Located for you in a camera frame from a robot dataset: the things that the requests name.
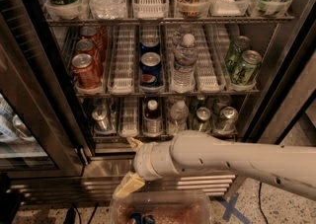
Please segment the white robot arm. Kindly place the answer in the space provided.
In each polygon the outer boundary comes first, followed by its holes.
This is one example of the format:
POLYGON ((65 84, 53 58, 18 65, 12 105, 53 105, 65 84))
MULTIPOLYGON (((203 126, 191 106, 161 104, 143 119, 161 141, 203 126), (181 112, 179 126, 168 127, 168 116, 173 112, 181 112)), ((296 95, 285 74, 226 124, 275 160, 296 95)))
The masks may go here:
POLYGON ((316 199, 316 148, 230 142, 184 130, 169 141, 143 143, 127 139, 135 151, 113 197, 125 198, 147 182, 162 178, 227 169, 273 187, 316 199))

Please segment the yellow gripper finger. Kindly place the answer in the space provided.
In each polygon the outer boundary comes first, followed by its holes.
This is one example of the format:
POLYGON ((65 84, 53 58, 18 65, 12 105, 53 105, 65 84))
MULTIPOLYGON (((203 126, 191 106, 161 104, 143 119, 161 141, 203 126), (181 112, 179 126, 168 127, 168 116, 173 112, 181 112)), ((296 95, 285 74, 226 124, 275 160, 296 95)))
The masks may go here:
POLYGON ((126 198, 145 185, 145 180, 137 173, 128 172, 117 186, 113 198, 126 198))
POLYGON ((126 140, 133 151, 138 151, 143 146, 143 142, 133 137, 127 137, 126 140))

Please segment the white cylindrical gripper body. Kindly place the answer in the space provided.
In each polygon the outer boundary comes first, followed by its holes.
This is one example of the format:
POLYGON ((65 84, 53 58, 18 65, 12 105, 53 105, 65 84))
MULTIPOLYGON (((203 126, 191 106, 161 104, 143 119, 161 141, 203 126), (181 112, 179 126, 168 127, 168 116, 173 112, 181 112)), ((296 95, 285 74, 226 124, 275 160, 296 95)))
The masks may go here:
POLYGON ((134 170, 146 181, 178 175, 181 169, 173 160, 170 147, 170 141, 142 144, 134 157, 134 170))

